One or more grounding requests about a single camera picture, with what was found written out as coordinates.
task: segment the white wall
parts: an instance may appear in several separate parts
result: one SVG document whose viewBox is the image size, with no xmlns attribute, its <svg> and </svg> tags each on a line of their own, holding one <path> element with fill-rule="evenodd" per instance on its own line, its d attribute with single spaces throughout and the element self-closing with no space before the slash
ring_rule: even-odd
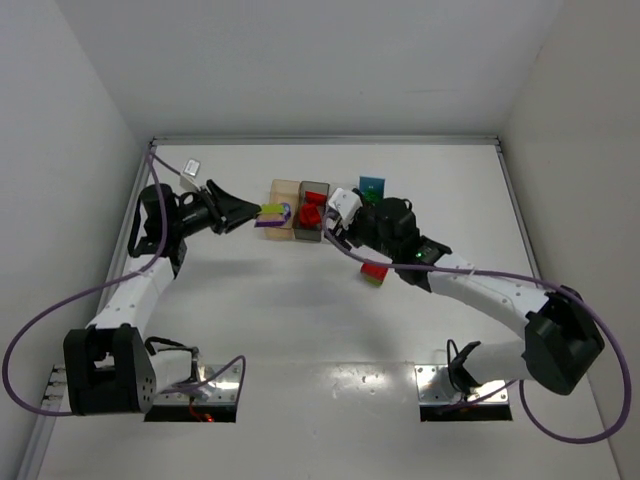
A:
<svg viewBox="0 0 640 480">
<path fill-rule="evenodd" d="M 0 350 L 55 301 L 104 279 L 140 149 L 53 0 L 0 2 Z M 65 330 L 96 298 L 52 315 L 18 347 L 11 378 L 38 403 Z M 0 392 L 0 478 L 34 416 Z"/>
<path fill-rule="evenodd" d="M 57 0 L 154 134 L 492 133 L 561 0 Z"/>
<path fill-rule="evenodd" d="M 640 385 L 640 3 L 566 0 L 502 133 L 543 274 L 582 292 Z M 607 423 L 620 408 L 611 349 L 590 374 Z M 640 415 L 612 440 L 638 478 Z"/>
</svg>

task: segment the table surface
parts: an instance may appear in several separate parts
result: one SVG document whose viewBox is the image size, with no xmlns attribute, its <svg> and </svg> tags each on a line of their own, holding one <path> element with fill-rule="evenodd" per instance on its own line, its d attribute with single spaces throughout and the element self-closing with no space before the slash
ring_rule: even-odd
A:
<svg viewBox="0 0 640 480">
<path fill-rule="evenodd" d="M 176 168 L 196 158 L 199 179 L 257 203 L 274 178 L 385 177 L 386 195 L 413 202 L 425 235 L 480 267 L 531 272 L 494 146 L 165 145 L 158 155 Z M 447 338 L 515 338 L 498 322 L 393 274 L 376 289 L 327 243 L 266 240 L 250 226 L 187 243 L 146 333 L 197 345 L 208 363 L 245 354 L 237 423 L 59 419 L 39 479 L 618 478 L 608 443 L 545 437 L 515 392 L 510 422 L 420 423 L 413 364 L 444 363 Z M 602 428 L 586 380 L 570 398 L 527 391 L 561 433 Z"/>
</svg>

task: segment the white label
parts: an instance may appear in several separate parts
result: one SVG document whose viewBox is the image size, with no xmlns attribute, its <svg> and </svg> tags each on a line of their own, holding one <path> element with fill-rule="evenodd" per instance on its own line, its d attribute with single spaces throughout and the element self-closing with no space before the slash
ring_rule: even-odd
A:
<svg viewBox="0 0 640 480">
<path fill-rule="evenodd" d="M 196 175 L 198 175 L 198 170 L 200 170 L 200 162 L 193 158 L 190 158 L 187 164 L 182 169 L 182 173 L 195 178 Z"/>
</svg>

